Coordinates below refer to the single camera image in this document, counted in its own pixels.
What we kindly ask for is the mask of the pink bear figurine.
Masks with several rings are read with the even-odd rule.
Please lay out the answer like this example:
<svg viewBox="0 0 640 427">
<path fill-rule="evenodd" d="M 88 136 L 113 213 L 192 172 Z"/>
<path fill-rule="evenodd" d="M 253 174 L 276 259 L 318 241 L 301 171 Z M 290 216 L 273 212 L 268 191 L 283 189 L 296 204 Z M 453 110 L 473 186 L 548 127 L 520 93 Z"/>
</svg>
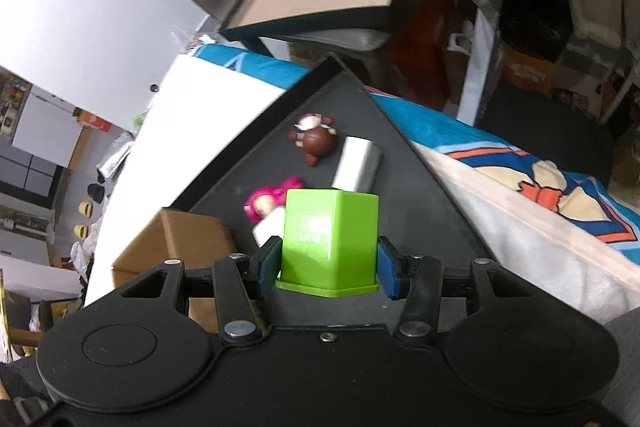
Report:
<svg viewBox="0 0 640 427">
<path fill-rule="evenodd" d="M 304 187 L 304 182 L 298 176 L 290 176 L 279 185 L 256 188 L 244 202 L 246 217 L 256 225 L 273 210 L 285 205 L 288 191 Z"/>
</svg>

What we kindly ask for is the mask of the green plastic box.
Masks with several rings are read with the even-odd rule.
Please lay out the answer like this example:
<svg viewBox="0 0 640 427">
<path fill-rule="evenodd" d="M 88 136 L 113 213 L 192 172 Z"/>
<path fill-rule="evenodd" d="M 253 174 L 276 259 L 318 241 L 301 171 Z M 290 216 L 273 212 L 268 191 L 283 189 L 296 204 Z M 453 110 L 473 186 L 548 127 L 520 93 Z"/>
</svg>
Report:
<svg viewBox="0 0 640 427">
<path fill-rule="evenodd" d="M 323 298 L 374 293 L 378 196 L 334 188 L 286 195 L 277 288 Z"/>
</svg>

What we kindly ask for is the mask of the brown cardboard box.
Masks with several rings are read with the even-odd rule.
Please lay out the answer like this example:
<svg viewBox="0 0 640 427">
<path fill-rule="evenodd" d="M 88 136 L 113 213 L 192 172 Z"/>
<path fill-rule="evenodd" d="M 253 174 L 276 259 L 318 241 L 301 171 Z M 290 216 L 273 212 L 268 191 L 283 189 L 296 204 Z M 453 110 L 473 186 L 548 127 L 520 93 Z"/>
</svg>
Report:
<svg viewBox="0 0 640 427">
<path fill-rule="evenodd" d="M 119 288 L 167 259 L 180 260 L 187 270 L 209 269 L 235 251 L 230 232 L 218 219 L 163 209 L 114 261 L 113 284 Z"/>
</svg>

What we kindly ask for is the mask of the white lavender cube charger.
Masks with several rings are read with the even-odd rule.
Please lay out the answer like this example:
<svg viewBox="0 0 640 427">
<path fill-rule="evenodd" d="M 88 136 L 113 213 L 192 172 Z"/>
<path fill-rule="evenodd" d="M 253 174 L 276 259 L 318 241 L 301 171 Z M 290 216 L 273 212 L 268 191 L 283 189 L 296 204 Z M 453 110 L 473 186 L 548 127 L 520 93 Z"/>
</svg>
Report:
<svg viewBox="0 0 640 427">
<path fill-rule="evenodd" d="M 381 160 L 382 153 L 372 141 L 349 135 L 343 144 L 332 187 L 345 192 L 370 193 Z"/>
</svg>

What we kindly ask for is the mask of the white plug adapter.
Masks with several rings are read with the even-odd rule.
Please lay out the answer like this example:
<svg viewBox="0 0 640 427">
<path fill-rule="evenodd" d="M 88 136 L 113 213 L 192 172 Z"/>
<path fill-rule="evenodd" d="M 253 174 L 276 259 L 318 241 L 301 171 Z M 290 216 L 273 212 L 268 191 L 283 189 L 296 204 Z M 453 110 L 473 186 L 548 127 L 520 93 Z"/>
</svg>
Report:
<svg viewBox="0 0 640 427">
<path fill-rule="evenodd" d="M 285 208 L 283 206 L 274 208 L 268 216 L 262 219 L 262 221 L 259 221 L 252 231 L 257 246 L 264 246 L 272 236 L 277 236 L 282 239 L 284 221 Z"/>
</svg>

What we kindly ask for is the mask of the black shallow tray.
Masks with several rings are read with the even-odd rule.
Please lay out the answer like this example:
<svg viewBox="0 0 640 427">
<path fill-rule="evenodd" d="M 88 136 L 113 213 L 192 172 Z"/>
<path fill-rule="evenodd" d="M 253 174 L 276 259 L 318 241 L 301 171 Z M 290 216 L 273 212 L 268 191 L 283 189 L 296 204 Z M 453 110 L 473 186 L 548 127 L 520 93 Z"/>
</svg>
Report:
<svg viewBox="0 0 640 427">
<path fill-rule="evenodd" d="M 288 135 L 306 113 L 333 118 L 338 137 L 364 138 L 381 151 L 372 191 L 378 195 L 378 233 L 411 261 L 424 256 L 442 262 L 451 283 L 440 299 L 439 332 L 448 332 L 466 315 L 463 277 L 472 261 L 491 251 L 418 148 L 373 101 L 360 80 L 335 58 L 314 66 L 296 85 L 279 95 L 232 132 L 218 152 L 208 153 L 195 179 L 172 202 L 172 208 L 218 219 L 234 243 L 230 258 L 209 269 L 220 325 L 251 321 L 269 326 L 395 327 L 402 309 L 384 291 L 345 298 L 322 298 L 273 288 L 254 298 L 255 282 L 242 281 L 258 254 L 243 202 L 250 191 L 299 176 L 306 186 L 331 186 L 340 155 L 332 153 L 310 167 Z"/>
</svg>

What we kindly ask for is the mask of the cartoon print blue blanket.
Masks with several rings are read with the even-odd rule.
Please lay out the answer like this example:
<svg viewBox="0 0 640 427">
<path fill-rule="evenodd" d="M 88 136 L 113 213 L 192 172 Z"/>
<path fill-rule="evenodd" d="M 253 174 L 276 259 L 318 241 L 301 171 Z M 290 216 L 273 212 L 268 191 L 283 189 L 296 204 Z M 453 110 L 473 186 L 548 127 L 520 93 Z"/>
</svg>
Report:
<svg viewBox="0 0 640 427">
<path fill-rule="evenodd" d="M 219 44 L 196 52 L 231 94 L 216 128 L 256 115 L 308 72 Z M 639 304 L 639 215 L 602 184 L 565 172 L 486 132 L 386 94 L 367 92 L 390 116 L 510 270 L 606 322 Z"/>
</svg>

